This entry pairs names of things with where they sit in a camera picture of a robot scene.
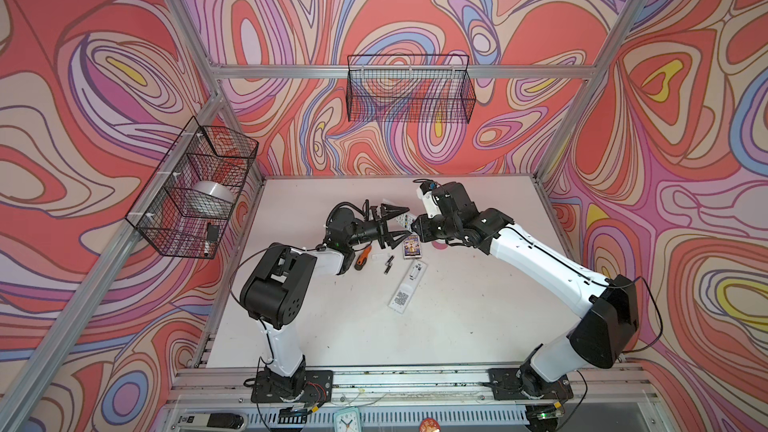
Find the black AAA battery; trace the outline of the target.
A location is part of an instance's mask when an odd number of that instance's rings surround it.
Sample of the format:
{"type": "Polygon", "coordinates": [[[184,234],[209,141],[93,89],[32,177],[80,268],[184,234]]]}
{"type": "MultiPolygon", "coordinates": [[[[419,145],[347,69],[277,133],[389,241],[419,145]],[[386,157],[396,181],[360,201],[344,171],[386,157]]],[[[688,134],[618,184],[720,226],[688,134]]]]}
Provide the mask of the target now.
{"type": "Polygon", "coordinates": [[[390,255],[385,263],[384,275],[387,275],[392,267],[394,261],[394,255],[390,255]]]}

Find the orange handled screwdriver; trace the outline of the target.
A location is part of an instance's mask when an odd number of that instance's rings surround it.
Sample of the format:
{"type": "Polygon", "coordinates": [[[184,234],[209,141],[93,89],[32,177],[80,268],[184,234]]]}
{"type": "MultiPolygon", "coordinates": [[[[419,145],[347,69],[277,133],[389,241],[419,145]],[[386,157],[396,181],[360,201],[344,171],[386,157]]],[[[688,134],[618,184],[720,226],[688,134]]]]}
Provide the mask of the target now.
{"type": "Polygon", "coordinates": [[[372,251],[372,245],[367,245],[364,249],[362,249],[357,256],[355,262],[354,262],[354,269],[357,271],[361,271],[365,265],[367,264],[369,255],[372,251]]]}

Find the white remote control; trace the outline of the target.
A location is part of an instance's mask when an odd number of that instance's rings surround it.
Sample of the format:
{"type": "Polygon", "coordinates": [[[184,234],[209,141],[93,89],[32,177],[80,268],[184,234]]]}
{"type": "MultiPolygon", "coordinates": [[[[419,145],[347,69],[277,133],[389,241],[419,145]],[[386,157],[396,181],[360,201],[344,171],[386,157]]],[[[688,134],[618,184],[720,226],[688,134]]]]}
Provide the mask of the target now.
{"type": "Polygon", "coordinates": [[[427,269],[428,265],[421,260],[414,260],[411,263],[389,301],[388,307],[390,309],[400,314],[405,312],[427,269]]]}

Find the white remote with coloured buttons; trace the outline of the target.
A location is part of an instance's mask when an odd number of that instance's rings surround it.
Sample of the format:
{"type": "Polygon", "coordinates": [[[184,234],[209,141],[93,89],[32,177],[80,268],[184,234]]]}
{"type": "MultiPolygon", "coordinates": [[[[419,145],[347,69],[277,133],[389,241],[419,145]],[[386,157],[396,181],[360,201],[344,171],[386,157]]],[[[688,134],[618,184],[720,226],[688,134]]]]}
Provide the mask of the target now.
{"type": "Polygon", "coordinates": [[[412,232],[413,231],[413,224],[416,222],[417,216],[412,214],[412,213],[410,213],[410,212],[407,212],[407,213],[403,213],[403,214],[398,215],[397,217],[394,218],[394,220],[403,229],[406,229],[406,230],[412,232]]]}

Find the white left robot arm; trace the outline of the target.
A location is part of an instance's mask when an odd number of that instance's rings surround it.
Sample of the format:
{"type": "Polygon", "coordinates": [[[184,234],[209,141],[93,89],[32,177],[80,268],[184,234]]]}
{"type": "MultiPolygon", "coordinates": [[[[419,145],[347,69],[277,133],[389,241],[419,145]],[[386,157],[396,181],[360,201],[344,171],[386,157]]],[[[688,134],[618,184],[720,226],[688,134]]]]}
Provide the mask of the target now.
{"type": "Polygon", "coordinates": [[[392,231],[389,222],[406,215],[407,207],[368,202],[357,207],[337,204],[325,221],[325,236],[311,249],[274,242],[260,254],[236,302],[262,326],[270,358],[266,375],[297,381],[304,377],[305,354],[293,322],[305,301],[314,276],[346,273],[357,259],[357,249],[374,242],[394,249],[411,235],[392,231]]]}

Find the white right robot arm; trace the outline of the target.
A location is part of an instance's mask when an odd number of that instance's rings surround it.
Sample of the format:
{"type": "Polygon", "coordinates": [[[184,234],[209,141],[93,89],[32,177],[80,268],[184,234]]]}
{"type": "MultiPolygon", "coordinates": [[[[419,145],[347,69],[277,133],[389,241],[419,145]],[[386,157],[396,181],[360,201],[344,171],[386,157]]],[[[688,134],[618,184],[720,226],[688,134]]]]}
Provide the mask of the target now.
{"type": "Polygon", "coordinates": [[[639,329],[637,284],[609,278],[555,251],[496,208],[479,210],[459,182],[416,179],[425,212],[411,230],[423,242],[474,248],[512,265],[564,303],[579,322],[538,346],[518,375],[531,388],[585,366],[610,369],[639,329]]]}

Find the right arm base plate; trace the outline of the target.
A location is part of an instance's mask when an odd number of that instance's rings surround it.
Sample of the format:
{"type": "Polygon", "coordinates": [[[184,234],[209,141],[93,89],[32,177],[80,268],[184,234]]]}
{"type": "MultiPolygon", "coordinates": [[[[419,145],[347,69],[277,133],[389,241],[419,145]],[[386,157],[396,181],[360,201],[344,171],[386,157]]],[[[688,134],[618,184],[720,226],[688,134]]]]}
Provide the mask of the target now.
{"type": "Polygon", "coordinates": [[[566,376],[555,382],[547,382],[530,367],[491,368],[488,370],[486,387],[495,400],[544,400],[567,402],[574,393],[566,376]]]}

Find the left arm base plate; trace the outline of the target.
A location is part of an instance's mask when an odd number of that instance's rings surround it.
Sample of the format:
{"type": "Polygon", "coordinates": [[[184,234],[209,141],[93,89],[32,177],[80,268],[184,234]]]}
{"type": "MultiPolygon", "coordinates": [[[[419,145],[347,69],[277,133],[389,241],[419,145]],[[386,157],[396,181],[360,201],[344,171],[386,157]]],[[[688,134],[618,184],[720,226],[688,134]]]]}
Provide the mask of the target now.
{"type": "Polygon", "coordinates": [[[299,370],[294,376],[283,377],[270,369],[251,379],[252,403],[323,403],[332,398],[334,373],[331,370],[299,370]]]}

